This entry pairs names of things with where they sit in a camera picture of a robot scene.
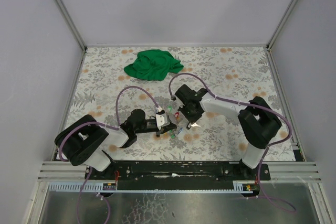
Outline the black key fob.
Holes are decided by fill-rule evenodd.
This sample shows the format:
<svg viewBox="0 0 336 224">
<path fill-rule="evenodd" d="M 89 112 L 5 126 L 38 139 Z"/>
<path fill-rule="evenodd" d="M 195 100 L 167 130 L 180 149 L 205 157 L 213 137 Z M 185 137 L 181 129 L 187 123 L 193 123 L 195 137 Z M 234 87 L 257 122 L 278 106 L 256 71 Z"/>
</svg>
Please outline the black key fob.
<svg viewBox="0 0 336 224">
<path fill-rule="evenodd" d="M 189 122 L 186 126 L 186 129 L 189 130 L 191 127 L 192 127 L 192 124 L 191 124 L 191 122 Z"/>
</svg>

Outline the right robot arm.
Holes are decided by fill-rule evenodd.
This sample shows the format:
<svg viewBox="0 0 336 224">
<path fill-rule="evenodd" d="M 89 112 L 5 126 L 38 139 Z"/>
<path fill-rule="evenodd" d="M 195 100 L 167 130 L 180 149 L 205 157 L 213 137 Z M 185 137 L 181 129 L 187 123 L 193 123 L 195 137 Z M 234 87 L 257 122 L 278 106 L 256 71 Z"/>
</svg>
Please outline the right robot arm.
<svg viewBox="0 0 336 224">
<path fill-rule="evenodd" d="M 212 95 L 205 88 L 195 91 L 184 84 L 172 95 L 172 99 L 180 101 L 178 111 L 192 124 L 205 112 L 236 120 L 248 141 L 241 162 L 250 169 L 259 165 L 269 142 L 282 127 L 279 116 L 261 97 L 254 97 L 249 103 L 242 104 Z"/>
</svg>

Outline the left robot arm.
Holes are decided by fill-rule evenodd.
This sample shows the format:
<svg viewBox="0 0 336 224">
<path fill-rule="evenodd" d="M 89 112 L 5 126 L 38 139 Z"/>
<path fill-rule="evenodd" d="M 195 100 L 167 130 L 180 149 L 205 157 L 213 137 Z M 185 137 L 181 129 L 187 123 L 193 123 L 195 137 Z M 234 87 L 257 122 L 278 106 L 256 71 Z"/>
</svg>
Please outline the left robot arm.
<svg viewBox="0 0 336 224">
<path fill-rule="evenodd" d="M 113 163 L 103 145 L 128 148 L 137 141 L 139 134 L 155 133 L 158 137 L 176 129 L 176 117 L 164 110 L 147 119 L 143 110 L 135 109 L 119 127 L 97 122 L 87 114 L 59 133 L 55 145 L 60 160 L 70 162 L 72 166 L 85 164 L 103 172 Z"/>
</svg>

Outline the floral table mat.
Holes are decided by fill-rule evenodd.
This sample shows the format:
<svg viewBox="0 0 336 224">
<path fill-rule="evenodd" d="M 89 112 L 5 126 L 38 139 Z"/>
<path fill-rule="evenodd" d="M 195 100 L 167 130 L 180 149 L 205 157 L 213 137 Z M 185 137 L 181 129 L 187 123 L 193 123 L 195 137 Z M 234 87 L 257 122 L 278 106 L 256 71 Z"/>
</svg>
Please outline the floral table mat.
<svg viewBox="0 0 336 224">
<path fill-rule="evenodd" d="M 65 125 L 89 114 L 116 126 L 134 109 L 154 114 L 156 105 L 174 114 L 179 105 L 170 94 L 183 84 L 194 90 L 208 86 L 220 97 L 242 102 L 259 96 L 284 114 L 263 47 L 168 47 L 166 51 L 183 65 L 181 76 L 169 73 L 163 81 L 149 82 L 124 72 L 141 51 L 140 47 L 89 47 Z M 114 159 L 237 161 L 247 149 L 247 140 L 237 122 L 206 112 L 197 126 L 182 128 L 178 135 L 141 134 L 131 147 L 122 149 L 106 142 L 103 149 Z"/>
</svg>

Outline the green crumpled cloth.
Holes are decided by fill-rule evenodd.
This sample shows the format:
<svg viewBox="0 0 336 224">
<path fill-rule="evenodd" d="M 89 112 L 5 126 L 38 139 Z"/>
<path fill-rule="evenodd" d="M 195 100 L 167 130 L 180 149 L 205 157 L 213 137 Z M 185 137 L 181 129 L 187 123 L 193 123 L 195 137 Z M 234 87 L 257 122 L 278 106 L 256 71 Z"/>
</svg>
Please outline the green crumpled cloth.
<svg viewBox="0 0 336 224">
<path fill-rule="evenodd" d="M 168 73 L 179 73 L 184 66 L 168 51 L 150 49 L 137 53 L 136 60 L 124 72 L 140 80 L 163 81 Z"/>
</svg>

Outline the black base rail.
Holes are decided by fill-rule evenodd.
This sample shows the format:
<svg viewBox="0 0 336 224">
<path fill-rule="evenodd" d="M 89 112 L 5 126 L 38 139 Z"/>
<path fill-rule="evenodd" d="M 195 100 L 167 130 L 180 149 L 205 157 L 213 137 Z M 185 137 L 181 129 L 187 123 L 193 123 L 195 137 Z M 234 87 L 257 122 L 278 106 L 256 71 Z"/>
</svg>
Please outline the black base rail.
<svg viewBox="0 0 336 224">
<path fill-rule="evenodd" d="M 250 169 L 241 162 L 114 161 L 106 170 L 93 170 L 90 180 L 117 182 L 119 190 L 233 189 L 234 181 L 270 181 L 268 165 Z"/>
</svg>

